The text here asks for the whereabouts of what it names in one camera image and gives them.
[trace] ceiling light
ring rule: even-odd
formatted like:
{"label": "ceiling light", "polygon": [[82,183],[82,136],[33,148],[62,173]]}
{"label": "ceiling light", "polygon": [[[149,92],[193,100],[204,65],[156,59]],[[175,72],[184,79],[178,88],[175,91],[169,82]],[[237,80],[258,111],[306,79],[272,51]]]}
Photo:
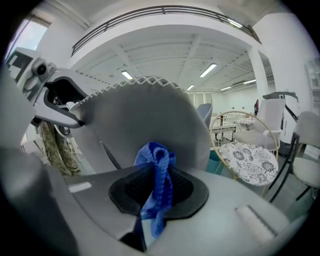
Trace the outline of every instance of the ceiling light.
{"label": "ceiling light", "polygon": [[201,75],[200,77],[203,78],[206,74],[208,74],[211,70],[214,69],[214,67],[216,67],[217,64],[211,64]]}
{"label": "ceiling light", "polygon": [[250,80],[250,81],[246,81],[246,82],[244,82],[243,84],[246,85],[246,84],[253,83],[253,82],[255,82],[255,81],[256,81],[256,79],[253,79],[253,80]]}
{"label": "ceiling light", "polygon": [[133,79],[133,77],[132,77],[127,71],[125,71],[125,70],[122,71],[121,74],[124,75],[124,76],[125,76],[126,78],[128,78],[129,80],[130,80],[130,79]]}
{"label": "ceiling light", "polygon": [[189,91],[192,87],[194,87],[195,85],[194,84],[191,84],[190,86],[189,86],[189,88],[188,89],[186,89],[187,91]]}
{"label": "ceiling light", "polygon": [[228,21],[229,21],[229,23],[230,23],[231,25],[234,25],[234,26],[238,27],[239,29],[242,28],[242,25],[241,25],[240,23],[238,23],[238,22],[236,22],[236,21],[234,21],[234,20],[232,20],[232,19],[230,19],[230,18],[228,18]]}
{"label": "ceiling light", "polygon": [[220,91],[224,91],[224,90],[230,89],[230,88],[231,88],[231,86],[228,86],[228,87],[226,87],[226,88],[221,89]]}

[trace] camouflage fabric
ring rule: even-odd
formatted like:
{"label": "camouflage fabric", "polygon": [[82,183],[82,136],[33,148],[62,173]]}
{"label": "camouflage fabric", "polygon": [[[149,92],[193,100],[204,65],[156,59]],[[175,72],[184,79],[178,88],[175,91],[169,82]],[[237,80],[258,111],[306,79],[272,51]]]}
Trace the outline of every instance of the camouflage fabric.
{"label": "camouflage fabric", "polygon": [[40,132],[50,164],[57,167],[63,176],[79,175],[80,169],[73,157],[73,145],[60,136],[49,122],[41,122]]}

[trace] blue cloth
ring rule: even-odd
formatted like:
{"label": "blue cloth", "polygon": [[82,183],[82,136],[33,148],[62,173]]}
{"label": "blue cloth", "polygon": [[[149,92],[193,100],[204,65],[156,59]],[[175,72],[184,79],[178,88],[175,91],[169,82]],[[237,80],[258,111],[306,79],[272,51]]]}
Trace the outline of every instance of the blue cloth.
{"label": "blue cloth", "polygon": [[173,186],[168,165],[176,163],[176,154],[157,143],[149,142],[138,152],[134,165],[154,163],[154,189],[141,209],[141,219],[151,220],[151,234],[158,238],[164,230],[164,214],[172,207]]}

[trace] floral cushion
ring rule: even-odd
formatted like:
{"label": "floral cushion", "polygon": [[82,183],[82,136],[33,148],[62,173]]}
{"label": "floral cushion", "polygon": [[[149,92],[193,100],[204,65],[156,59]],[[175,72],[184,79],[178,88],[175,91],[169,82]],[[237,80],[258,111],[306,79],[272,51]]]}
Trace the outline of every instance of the floral cushion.
{"label": "floral cushion", "polygon": [[249,184],[264,186],[277,176],[276,157],[261,146],[232,142],[222,145],[218,151],[229,168]]}

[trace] railing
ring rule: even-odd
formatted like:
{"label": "railing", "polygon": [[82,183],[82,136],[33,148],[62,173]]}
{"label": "railing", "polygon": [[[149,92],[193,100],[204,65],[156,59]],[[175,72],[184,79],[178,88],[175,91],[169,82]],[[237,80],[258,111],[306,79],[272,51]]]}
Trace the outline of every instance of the railing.
{"label": "railing", "polygon": [[192,7],[192,6],[183,6],[183,5],[163,5],[163,6],[153,6],[153,7],[146,7],[142,9],[133,10],[122,14],[118,17],[112,18],[109,21],[101,24],[100,26],[96,27],[88,34],[86,34],[83,38],[81,38],[73,47],[72,47],[72,55],[73,56],[81,47],[87,44],[89,41],[94,39],[95,37],[99,36],[100,34],[106,32],[108,29],[111,29],[121,23],[134,20],[139,17],[144,16],[151,16],[151,15],[168,15],[168,14],[192,14],[198,16],[208,17],[222,23],[228,24],[242,32],[248,34],[249,36],[253,37],[257,41],[259,41],[253,31],[244,26],[239,24],[238,22],[234,21],[233,19],[203,8]]}

